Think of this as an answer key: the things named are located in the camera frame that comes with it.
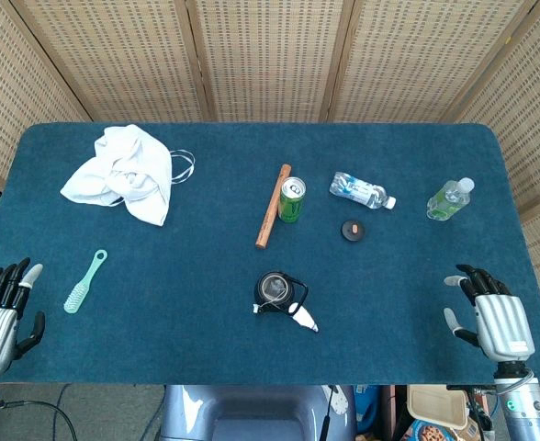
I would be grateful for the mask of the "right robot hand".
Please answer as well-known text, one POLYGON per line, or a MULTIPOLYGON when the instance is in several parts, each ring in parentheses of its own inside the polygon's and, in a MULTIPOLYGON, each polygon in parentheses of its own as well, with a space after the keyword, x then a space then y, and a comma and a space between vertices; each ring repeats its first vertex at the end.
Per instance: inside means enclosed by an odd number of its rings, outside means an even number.
POLYGON ((535 352, 529 322, 519 297, 488 271, 458 265, 458 275, 446 277, 449 287, 459 287, 473 308, 477 330, 462 326, 450 308, 444 309, 445 322, 453 336, 481 349, 497 363, 524 362, 535 352))

